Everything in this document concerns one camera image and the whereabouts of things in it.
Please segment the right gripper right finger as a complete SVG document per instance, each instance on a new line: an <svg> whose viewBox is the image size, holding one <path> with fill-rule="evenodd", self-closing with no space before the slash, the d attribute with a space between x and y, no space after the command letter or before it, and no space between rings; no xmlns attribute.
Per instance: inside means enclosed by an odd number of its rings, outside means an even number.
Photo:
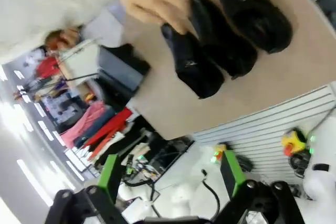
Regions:
<svg viewBox="0 0 336 224"><path fill-rule="evenodd" d="M246 223L249 212L260 213L266 223L304 223L286 182L271 185L247 179L231 150L222 154L220 172L229 202L216 215L215 223Z"/></svg>

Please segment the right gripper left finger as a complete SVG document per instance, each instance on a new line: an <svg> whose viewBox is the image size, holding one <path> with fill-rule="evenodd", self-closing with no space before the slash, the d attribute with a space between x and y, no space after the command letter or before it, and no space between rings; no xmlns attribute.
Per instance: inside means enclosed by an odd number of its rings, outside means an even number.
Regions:
<svg viewBox="0 0 336 224"><path fill-rule="evenodd" d="M118 155L109 155L96 185L74 193L63 189L56 193L49 208L49 223L84 223L92 217L98 223L123 223L123 216L115 206L122 178Z"/></svg>

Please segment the person's right hand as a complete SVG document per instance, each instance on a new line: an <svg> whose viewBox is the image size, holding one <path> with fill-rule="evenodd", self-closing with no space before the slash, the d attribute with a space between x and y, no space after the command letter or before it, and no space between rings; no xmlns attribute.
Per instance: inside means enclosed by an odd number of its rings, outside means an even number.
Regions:
<svg viewBox="0 0 336 224"><path fill-rule="evenodd" d="M79 29L77 27L50 32L45 38L48 50L60 51L73 48L79 42Z"/></svg>

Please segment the person's left hand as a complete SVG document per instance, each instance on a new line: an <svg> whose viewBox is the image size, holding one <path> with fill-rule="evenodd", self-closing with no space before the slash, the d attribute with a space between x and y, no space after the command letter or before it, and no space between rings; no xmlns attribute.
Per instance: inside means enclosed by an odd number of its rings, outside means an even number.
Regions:
<svg viewBox="0 0 336 224"><path fill-rule="evenodd" d="M121 0L125 10L144 23L170 24L179 34L188 32L190 0Z"/></svg>

